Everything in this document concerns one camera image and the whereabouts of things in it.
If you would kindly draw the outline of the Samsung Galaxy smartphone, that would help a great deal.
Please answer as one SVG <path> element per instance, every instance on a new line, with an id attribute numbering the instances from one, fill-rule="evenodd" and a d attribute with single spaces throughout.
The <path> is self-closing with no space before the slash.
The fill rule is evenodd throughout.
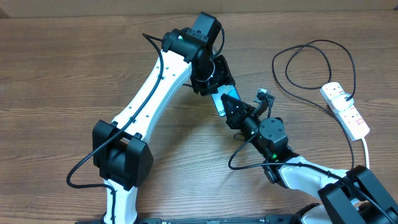
<path id="1" fill-rule="evenodd" d="M 223 85 L 218 87 L 218 92 L 211 95 L 215 108 L 220 117 L 226 116 L 227 103 L 231 98 L 240 100 L 239 93 L 234 85 Z"/>

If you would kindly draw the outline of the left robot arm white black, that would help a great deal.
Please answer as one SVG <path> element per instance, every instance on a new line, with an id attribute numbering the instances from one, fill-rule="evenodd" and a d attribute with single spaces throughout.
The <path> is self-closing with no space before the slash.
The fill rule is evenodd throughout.
<path id="1" fill-rule="evenodd" d="M 202 96 L 210 95 L 220 117 L 225 116 L 222 95 L 239 98 L 226 59 L 213 44 L 224 29 L 216 17 L 201 12 L 192 27 L 174 29 L 160 39 L 145 35 L 158 53 L 155 66 L 133 100 L 107 123 L 99 120 L 92 131 L 93 150 L 75 165 L 71 177 L 93 159 L 107 192 L 107 209 L 98 223 L 135 223 L 137 190 L 153 165 L 148 143 L 164 109 L 185 85 Z"/>

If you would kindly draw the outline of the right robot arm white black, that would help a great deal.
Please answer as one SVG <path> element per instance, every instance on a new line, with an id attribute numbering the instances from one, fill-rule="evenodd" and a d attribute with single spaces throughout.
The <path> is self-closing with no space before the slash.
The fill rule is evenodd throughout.
<path id="1" fill-rule="evenodd" d="M 321 200 L 295 216 L 297 223 L 397 223 L 397 203 L 365 166 L 331 169 L 309 162 L 288 145 L 281 118 L 260 115 L 271 109 L 273 96 L 260 93 L 258 107 L 224 94 L 226 123 L 242 132 L 264 158 L 259 167 L 273 184 Z"/>

